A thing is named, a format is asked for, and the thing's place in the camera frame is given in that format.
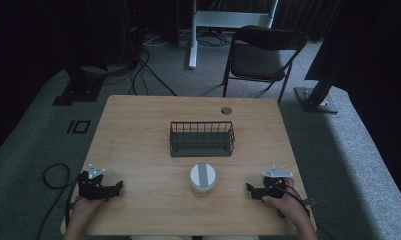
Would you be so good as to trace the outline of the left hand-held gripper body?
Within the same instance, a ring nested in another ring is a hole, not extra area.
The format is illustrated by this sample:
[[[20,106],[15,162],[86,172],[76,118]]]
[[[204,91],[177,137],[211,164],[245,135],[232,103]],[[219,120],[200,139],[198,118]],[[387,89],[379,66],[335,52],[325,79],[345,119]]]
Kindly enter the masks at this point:
[[[77,177],[79,195],[88,200],[104,199],[105,193],[102,186],[104,172],[104,168],[89,164],[88,169]]]

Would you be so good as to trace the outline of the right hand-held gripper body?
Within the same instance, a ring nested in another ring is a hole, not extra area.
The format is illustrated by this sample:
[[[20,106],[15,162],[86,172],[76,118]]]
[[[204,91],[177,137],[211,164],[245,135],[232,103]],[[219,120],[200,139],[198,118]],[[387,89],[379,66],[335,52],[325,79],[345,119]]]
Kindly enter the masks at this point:
[[[263,171],[262,176],[265,195],[280,199],[286,192],[287,184],[284,179],[292,178],[293,173],[283,168],[272,166],[270,169]]]

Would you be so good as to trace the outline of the person's left hand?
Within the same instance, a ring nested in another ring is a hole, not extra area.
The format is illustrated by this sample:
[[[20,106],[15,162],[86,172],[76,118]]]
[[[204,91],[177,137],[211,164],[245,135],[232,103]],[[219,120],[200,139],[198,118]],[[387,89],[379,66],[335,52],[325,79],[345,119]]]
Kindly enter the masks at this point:
[[[77,197],[71,207],[71,218],[92,218],[103,202],[103,199],[89,200]]]

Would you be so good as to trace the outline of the person's right hand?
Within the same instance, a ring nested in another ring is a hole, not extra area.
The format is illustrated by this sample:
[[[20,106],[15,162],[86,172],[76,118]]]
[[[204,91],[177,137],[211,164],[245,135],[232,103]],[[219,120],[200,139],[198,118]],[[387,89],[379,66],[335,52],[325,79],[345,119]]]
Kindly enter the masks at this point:
[[[270,204],[280,210],[282,214],[289,218],[293,223],[304,219],[308,220],[309,216],[304,210],[302,204],[295,199],[294,180],[291,178],[285,178],[284,181],[287,184],[287,192],[280,199],[271,196],[264,196],[262,200],[266,204]]]

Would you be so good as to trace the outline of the white jar with grey-striped lid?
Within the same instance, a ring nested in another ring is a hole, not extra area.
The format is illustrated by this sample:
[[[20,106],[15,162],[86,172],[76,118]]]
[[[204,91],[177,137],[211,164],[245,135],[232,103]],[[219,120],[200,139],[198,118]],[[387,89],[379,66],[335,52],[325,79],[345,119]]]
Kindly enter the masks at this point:
[[[194,165],[190,171],[190,182],[195,195],[206,196],[216,182],[214,167],[205,162]]]

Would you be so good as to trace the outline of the black stand base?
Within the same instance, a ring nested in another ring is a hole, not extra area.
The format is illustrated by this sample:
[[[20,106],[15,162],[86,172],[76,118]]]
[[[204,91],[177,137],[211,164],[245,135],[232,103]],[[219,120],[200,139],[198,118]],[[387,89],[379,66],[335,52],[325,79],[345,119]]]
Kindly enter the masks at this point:
[[[67,67],[69,82],[60,96],[53,101],[53,106],[71,106],[74,102],[96,102],[102,85],[103,77],[91,76],[81,67]]]

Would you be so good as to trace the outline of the black folding chair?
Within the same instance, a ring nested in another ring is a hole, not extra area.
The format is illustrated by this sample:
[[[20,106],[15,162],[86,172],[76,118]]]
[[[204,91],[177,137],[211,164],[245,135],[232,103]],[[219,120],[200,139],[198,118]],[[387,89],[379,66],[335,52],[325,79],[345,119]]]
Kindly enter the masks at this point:
[[[231,40],[221,85],[227,95],[230,79],[268,83],[282,81],[277,103],[283,98],[293,61],[306,46],[308,38],[295,30],[279,30],[260,26],[244,26]]]

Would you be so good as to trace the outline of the black stand with base plate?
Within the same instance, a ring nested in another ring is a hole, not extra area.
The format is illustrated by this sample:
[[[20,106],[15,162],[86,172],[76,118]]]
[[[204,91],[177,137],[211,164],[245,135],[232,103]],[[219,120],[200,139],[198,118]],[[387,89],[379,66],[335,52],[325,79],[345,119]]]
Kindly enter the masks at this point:
[[[307,71],[305,79],[317,80],[316,86],[313,88],[296,87],[294,89],[304,112],[338,113],[329,97],[329,91],[337,80],[340,64],[343,62],[346,52],[346,45],[341,35],[345,2],[346,0],[340,0],[329,25],[329,31]]]

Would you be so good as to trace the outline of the white desk frame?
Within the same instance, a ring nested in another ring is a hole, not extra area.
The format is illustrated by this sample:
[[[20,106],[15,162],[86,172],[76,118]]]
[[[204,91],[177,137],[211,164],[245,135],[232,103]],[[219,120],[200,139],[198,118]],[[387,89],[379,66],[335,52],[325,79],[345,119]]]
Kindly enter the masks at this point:
[[[198,27],[241,28],[247,25],[255,25],[271,28],[279,3],[279,0],[272,0],[268,13],[245,13],[198,10],[197,1],[192,0],[191,48],[188,63],[190,69],[195,69],[197,66]]]

